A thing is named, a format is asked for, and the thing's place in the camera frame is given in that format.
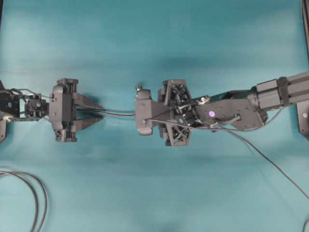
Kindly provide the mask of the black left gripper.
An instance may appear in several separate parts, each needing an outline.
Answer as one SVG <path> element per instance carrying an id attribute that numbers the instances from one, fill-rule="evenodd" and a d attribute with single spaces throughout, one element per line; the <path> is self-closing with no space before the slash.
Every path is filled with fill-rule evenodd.
<path id="1" fill-rule="evenodd" d="M 103 120 L 102 117 L 74 120 L 74 104 L 83 108 L 102 109 L 100 104 L 77 93 L 77 84 L 77 79 L 63 78 L 57 80 L 53 87 L 48 116 L 57 142 L 76 142 L 76 132 Z"/>

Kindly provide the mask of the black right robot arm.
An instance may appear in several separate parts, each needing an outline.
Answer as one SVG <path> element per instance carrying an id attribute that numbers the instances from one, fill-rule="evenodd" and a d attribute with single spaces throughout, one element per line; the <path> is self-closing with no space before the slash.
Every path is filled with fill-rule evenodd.
<path id="1" fill-rule="evenodd" d="M 191 131 L 256 131 L 270 121 L 267 113 L 282 110 L 309 99 L 309 74 L 279 77 L 250 89 L 230 90 L 213 96 L 193 98 L 185 80 L 164 82 L 158 101 L 167 107 L 150 119 L 167 134 L 170 142 L 186 142 Z"/>

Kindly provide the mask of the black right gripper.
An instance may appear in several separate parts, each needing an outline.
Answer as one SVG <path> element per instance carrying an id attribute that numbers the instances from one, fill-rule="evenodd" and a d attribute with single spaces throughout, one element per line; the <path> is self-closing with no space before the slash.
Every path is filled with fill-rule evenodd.
<path id="1" fill-rule="evenodd" d="M 191 101 L 191 94 L 185 80 L 166 80 L 158 91 L 158 101 L 170 108 L 168 123 L 158 125 L 159 134 L 166 141 L 166 146 L 189 145 L 193 124 L 193 110 L 187 104 Z"/>

